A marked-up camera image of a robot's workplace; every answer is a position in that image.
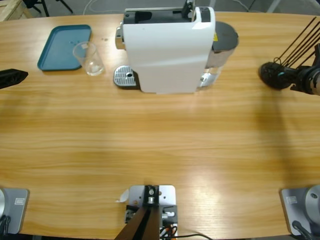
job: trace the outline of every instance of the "wooden table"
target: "wooden table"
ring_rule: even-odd
[[[113,84],[127,64],[114,39],[122,15],[1,22],[0,69],[29,72],[0,90],[0,184],[30,190],[22,233],[113,239],[125,189],[171,184],[180,234],[288,234],[279,190],[320,183],[320,98],[271,90],[257,70],[311,18],[217,13],[238,48],[214,86],[169,95]],[[72,24],[91,26],[103,74],[37,68],[50,31]]]

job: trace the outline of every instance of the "label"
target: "label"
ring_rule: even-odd
[[[216,32],[214,33],[213,41],[218,42],[218,35]]]
[[[288,204],[297,204],[298,203],[296,196],[287,196],[286,201],[288,202]]]
[[[82,47],[82,49],[87,49],[88,48],[88,44],[86,44],[86,43],[81,44],[81,47]]]
[[[14,201],[14,205],[25,205],[25,198],[16,198]]]

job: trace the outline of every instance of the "teal plastic tray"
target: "teal plastic tray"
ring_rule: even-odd
[[[89,25],[66,25],[52,29],[37,66],[42,71],[76,70],[81,67],[72,51],[78,43],[89,41]]]

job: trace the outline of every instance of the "drinking glass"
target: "drinking glass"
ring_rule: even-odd
[[[72,53],[88,75],[96,76],[104,71],[104,64],[94,43],[80,42],[73,48]]]

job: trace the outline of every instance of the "wooden crate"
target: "wooden crate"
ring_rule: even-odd
[[[29,19],[33,16],[22,0],[0,1],[0,22],[7,20]]]

